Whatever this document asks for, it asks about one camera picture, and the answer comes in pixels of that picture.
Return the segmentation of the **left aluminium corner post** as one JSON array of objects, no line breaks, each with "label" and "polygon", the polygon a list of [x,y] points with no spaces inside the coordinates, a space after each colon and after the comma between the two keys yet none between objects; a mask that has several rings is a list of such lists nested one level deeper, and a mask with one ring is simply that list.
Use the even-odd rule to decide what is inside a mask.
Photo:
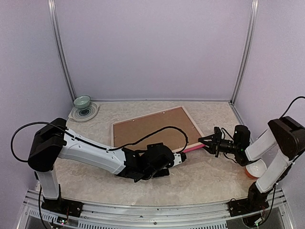
[{"label": "left aluminium corner post", "polygon": [[71,80],[71,76],[69,73],[65,53],[64,53],[64,48],[61,40],[61,33],[60,33],[60,27],[59,27],[59,21],[57,17],[57,11],[56,11],[56,2],[55,0],[48,0],[48,8],[49,8],[49,13],[50,13],[50,18],[51,18],[51,24],[52,24],[52,29],[53,29],[53,34],[55,38],[55,45],[57,48],[58,52],[58,57],[61,63],[61,68],[63,71],[63,76],[64,80],[67,84],[68,88],[68,93],[71,98],[71,101],[73,102],[76,99],[76,92]]}]

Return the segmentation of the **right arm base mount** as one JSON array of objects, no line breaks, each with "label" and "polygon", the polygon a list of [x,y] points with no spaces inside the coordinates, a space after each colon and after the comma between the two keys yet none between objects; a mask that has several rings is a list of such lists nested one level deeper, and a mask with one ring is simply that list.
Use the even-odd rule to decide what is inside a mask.
[{"label": "right arm base mount", "polygon": [[261,193],[255,182],[248,189],[248,196],[239,200],[230,200],[227,205],[230,216],[240,216],[268,208],[267,196],[271,191]]}]

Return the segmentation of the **right aluminium corner post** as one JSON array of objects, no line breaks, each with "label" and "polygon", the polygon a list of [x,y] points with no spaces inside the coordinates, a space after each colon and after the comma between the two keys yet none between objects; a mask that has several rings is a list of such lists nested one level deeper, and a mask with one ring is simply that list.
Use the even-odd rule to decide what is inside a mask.
[{"label": "right aluminium corner post", "polygon": [[254,35],[254,30],[255,30],[258,6],[259,6],[259,0],[253,0],[252,5],[251,5],[251,10],[250,10],[250,18],[249,18],[249,23],[248,23],[246,40],[245,40],[245,44],[244,44],[243,55],[242,55],[240,67],[238,70],[238,76],[237,76],[237,80],[236,80],[236,83],[234,86],[234,91],[233,91],[233,94],[232,94],[232,97],[230,100],[232,106],[235,106],[235,104],[236,104],[237,97],[240,92],[242,81],[244,78],[244,73],[246,70],[246,65],[248,62],[251,45],[252,45],[252,40],[253,40],[253,35]]}]

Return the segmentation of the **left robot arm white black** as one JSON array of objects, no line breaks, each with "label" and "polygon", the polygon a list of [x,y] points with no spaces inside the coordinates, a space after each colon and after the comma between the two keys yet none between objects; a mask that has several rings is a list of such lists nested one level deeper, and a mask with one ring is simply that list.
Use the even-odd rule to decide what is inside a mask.
[{"label": "left robot arm white black", "polygon": [[54,164],[57,158],[69,159],[101,168],[134,182],[169,175],[171,167],[186,159],[163,143],[150,144],[145,150],[131,150],[127,145],[112,148],[81,136],[67,128],[66,120],[57,118],[35,133],[28,165],[38,177],[43,197],[56,212],[62,212],[67,202],[60,197]]}]

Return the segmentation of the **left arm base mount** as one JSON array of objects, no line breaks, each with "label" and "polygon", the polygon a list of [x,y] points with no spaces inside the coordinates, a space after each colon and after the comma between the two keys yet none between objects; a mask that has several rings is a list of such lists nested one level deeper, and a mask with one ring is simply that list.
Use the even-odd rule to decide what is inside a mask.
[{"label": "left arm base mount", "polygon": [[43,197],[41,207],[45,210],[59,213],[65,216],[79,218],[81,216],[84,203],[80,201],[64,199],[59,195],[57,199],[47,199]]}]

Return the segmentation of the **aluminium front rail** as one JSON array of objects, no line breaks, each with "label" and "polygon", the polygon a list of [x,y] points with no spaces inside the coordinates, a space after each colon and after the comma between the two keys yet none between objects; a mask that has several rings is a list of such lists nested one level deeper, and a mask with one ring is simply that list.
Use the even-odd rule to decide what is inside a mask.
[{"label": "aluminium front rail", "polygon": [[[14,229],[43,229],[39,193],[28,190],[17,216]],[[42,218],[63,229],[247,229],[243,218],[258,212],[231,217],[227,201],[177,206],[136,206],[83,202],[80,217],[69,216],[67,225],[59,225],[57,213],[41,210]],[[284,193],[278,189],[274,205],[265,224],[258,229],[295,229]]]}]

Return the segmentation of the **pale green patterned plate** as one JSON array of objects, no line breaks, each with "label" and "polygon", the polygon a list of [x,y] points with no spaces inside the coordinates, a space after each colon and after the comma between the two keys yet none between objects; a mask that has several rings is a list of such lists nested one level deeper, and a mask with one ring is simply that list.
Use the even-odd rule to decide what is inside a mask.
[{"label": "pale green patterned plate", "polygon": [[100,105],[98,103],[91,102],[85,109],[72,108],[68,118],[75,122],[86,122],[93,119],[99,112]]}]

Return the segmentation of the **green ceramic bowl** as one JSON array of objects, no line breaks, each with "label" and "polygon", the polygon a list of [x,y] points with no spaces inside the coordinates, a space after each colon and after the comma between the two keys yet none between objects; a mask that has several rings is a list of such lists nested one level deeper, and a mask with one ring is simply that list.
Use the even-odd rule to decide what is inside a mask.
[{"label": "green ceramic bowl", "polygon": [[90,103],[91,97],[88,95],[79,96],[73,101],[73,105],[80,110],[86,109]]}]

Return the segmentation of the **orange white bowl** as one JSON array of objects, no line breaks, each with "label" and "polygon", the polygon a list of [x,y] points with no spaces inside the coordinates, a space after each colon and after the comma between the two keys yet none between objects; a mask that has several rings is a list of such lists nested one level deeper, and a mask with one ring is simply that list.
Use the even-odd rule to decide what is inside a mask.
[{"label": "orange white bowl", "polygon": [[266,170],[267,166],[262,159],[259,159],[245,167],[245,173],[251,179],[260,178]]}]

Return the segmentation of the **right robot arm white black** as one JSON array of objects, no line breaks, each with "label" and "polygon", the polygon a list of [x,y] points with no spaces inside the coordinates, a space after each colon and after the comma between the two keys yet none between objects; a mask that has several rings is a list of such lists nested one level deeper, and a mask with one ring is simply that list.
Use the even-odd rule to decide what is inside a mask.
[{"label": "right robot arm white black", "polygon": [[212,135],[198,139],[209,154],[215,157],[219,153],[232,154],[242,167],[263,159],[269,152],[274,154],[266,171],[248,189],[244,208],[249,212],[267,204],[267,195],[305,151],[305,128],[296,120],[285,116],[273,119],[267,125],[267,129],[252,143],[250,130],[245,125],[235,126],[231,140],[223,138],[219,127],[214,128]]}]

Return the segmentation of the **aluminium corner post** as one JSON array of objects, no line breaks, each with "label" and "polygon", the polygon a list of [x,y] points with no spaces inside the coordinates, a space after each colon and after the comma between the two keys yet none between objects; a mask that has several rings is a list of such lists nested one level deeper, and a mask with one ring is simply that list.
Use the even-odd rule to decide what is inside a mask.
[{"label": "aluminium corner post", "polygon": [[53,34],[55,38],[55,45],[57,48],[58,52],[58,57],[61,63],[61,68],[63,71],[63,76],[64,80],[67,84],[68,88],[68,93],[71,98],[71,101],[73,102],[76,99],[76,92],[71,80],[71,76],[69,73],[65,53],[64,53],[64,48],[61,40],[61,33],[60,33],[60,27],[59,27],[59,21],[57,17],[57,11],[56,11],[56,2],[55,0],[48,0],[48,8],[49,8],[49,13],[50,13],[50,18],[51,18],[51,24],[52,24],[52,29],[53,29]]},{"label": "aluminium corner post", "polygon": [[255,30],[258,6],[259,6],[259,0],[253,0],[252,5],[251,5],[251,10],[250,10],[250,18],[249,18],[249,23],[248,23],[246,40],[245,40],[245,44],[244,44],[243,55],[242,55],[240,67],[238,70],[238,76],[237,76],[237,80],[236,80],[236,83],[234,86],[234,91],[233,91],[233,94],[232,94],[232,97],[230,100],[232,106],[235,106],[235,104],[236,104],[237,97],[240,92],[242,81],[244,78],[244,73],[246,70],[246,65],[248,62],[251,45],[252,45],[252,40],[253,40],[253,35],[254,35],[254,30]]}]

